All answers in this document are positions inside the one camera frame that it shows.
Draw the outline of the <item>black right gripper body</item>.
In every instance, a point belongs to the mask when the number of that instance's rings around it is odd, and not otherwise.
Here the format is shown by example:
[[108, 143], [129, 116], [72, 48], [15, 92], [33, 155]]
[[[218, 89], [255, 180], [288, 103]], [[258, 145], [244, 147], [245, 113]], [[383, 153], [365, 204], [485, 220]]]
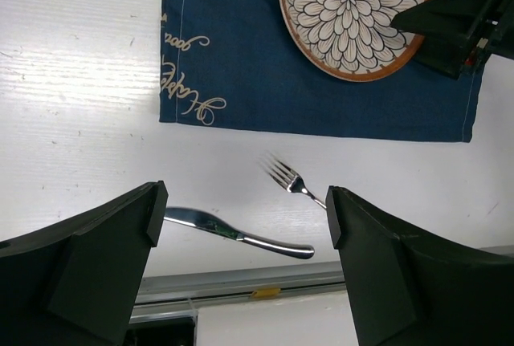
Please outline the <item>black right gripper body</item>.
[[492, 55], [513, 59], [513, 0], [465, 0], [467, 24], [466, 53], [462, 73], [485, 67]]

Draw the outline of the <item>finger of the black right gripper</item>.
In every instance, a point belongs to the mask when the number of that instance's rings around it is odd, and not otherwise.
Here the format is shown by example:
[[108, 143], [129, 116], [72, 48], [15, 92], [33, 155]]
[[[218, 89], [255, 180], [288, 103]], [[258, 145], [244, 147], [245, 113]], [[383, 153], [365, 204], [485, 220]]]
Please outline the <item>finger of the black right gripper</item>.
[[391, 26], [423, 36], [466, 37], [468, 21], [465, 0], [427, 0], [397, 14]]
[[470, 54], [469, 46], [425, 36], [417, 51], [417, 62], [441, 75], [458, 79], [474, 72], [474, 63], [468, 61]]

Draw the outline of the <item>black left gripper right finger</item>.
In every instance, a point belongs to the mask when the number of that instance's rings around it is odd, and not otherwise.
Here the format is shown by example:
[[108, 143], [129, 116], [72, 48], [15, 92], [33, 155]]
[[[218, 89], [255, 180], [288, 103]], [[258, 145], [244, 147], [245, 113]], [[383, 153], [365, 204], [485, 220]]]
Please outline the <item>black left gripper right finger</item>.
[[512, 344], [511, 256], [439, 237], [342, 187], [325, 203], [359, 344]]

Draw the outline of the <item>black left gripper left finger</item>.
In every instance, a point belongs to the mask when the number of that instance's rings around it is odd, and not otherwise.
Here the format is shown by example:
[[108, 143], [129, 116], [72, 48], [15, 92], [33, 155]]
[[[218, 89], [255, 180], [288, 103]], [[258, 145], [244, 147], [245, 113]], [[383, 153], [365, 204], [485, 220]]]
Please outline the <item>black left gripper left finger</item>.
[[3, 345], [120, 345], [168, 192], [145, 183], [1, 243]]

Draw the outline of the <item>patterned ceramic plate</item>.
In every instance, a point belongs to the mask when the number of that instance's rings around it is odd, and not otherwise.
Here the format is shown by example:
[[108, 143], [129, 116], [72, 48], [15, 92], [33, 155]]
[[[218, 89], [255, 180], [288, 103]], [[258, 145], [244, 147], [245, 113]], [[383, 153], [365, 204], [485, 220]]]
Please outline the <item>patterned ceramic plate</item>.
[[427, 0], [279, 0], [296, 46], [338, 79], [370, 82], [392, 75], [418, 51], [423, 36], [391, 26]]

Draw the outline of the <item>silver table knife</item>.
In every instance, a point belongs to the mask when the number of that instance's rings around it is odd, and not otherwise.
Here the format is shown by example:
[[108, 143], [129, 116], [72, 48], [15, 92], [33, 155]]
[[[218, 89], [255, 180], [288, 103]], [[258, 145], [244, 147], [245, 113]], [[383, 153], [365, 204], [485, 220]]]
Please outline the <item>silver table knife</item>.
[[185, 207], [167, 206], [164, 219], [183, 226], [188, 226], [221, 238], [245, 243], [250, 246], [267, 250], [276, 254], [307, 260], [314, 256], [315, 250], [310, 245], [297, 245], [286, 242], [278, 242], [269, 238], [262, 238], [257, 235], [248, 234], [238, 230], [221, 218], [202, 210], [195, 210]]

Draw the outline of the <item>silver fork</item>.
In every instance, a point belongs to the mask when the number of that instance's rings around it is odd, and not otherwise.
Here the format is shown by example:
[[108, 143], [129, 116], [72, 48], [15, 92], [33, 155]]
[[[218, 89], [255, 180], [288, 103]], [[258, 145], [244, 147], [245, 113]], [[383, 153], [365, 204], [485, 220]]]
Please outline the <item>silver fork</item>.
[[326, 205], [305, 184], [303, 177], [284, 160], [267, 154], [259, 160], [260, 168], [281, 188], [291, 194], [301, 194], [326, 210]]

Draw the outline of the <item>blue fish placemat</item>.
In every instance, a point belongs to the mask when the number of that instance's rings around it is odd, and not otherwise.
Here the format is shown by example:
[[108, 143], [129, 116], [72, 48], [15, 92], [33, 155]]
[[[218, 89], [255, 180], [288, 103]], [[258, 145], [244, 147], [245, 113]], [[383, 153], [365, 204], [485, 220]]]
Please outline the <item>blue fish placemat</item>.
[[481, 72], [451, 79], [410, 62], [370, 83], [300, 52], [279, 0], [162, 0], [162, 123], [427, 142], [472, 138]]

